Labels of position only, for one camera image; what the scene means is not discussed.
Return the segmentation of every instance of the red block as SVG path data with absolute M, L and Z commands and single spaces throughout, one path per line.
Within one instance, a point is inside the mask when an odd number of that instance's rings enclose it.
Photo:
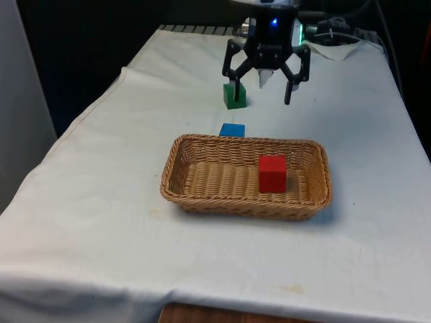
M 259 191 L 261 193 L 285 193 L 286 175 L 286 157 L 259 156 Z

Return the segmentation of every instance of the black cable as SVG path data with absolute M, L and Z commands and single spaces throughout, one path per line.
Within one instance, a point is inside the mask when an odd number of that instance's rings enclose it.
M 366 0 L 365 3 L 357 10 L 352 11 L 352 12 L 347 12 L 344 14 L 341 14 L 339 16 L 347 18 L 347 19 L 351 19 L 356 17 L 357 15 L 360 15 L 362 12 L 366 11 L 369 7 L 369 5 L 371 4 L 372 0 Z
M 389 28 L 386 23 L 385 15 L 383 14 L 383 10 L 382 10 L 382 7 L 380 6 L 380 3 L 378 2 L 378 0 L 374 0 L 374 2 L 376 3 L 378 15 L 380 16 L 380 20 L 382 22 L 383 29 L 385 31 L 386 38 L 388 41 L 389 49 L 391 51 L 391 56 L 395 67 L 395 74 L 397 76 L 398 90 L 399 90 L 399 93 L 401 94 L 401 98 L 404 100 L 403 84 L 401 82 L 401 74 L 399 72 L 398 59 L 397 59 L 397 55 L 395 54 L 395 48 L 392 43 L 392 37 L 391 37 L 391 34 L 389 33 Z
M 334 36 L 332 35 L 331 23 L 329 22 L 329 14 L 328 14 L 328 11 L 326 10 L 325 0 L 321 0 L 321 6 L 322 6 L 322 11 L 325 13 L 325 20 L 326 20 L 326 24 L 328 25 L 331 38 L 334 38 Z

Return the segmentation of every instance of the green cube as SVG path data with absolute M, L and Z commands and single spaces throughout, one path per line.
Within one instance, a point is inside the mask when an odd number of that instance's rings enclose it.
M 240 84 L 240 95 L 238 97 L 237 102 L 234 100 L 234 92 L 235 92 L 235 87 L 233 85 L 231 84 L 223 85 L 223 98 L 224 98 L 224 103 L 226 107 L 229 110 L 245 108 L 247 106 L 246 100 L 245 100 L 246 92 L 243 84 L 242 83 Z

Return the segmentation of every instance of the blue block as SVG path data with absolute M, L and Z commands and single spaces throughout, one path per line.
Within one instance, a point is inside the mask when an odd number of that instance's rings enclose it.
M 243 137 L 245 135 L 245 125 L 224 123 L 220 130 L 220 136 L 224 137 Z

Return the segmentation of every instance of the block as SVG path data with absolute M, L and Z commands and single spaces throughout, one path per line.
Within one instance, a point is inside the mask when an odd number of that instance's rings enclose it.
M 224 123 L 219 135 L 224 137 L 243 137 L 245 135 L 245 125 Z
M 246 91 L 243 84 L 242 83 L 240 84 L 240 95 L 237 102 L 234 101 L 234 92 L 235 92 L 235 87 L 233 85 L 231 84 L 223 85 L 223 99 L 226 107 L 229 110 L 245 108 L 247 106 Z
M 285 193 L 287 182 L 285 156 L 259 156 L 259 191 Z

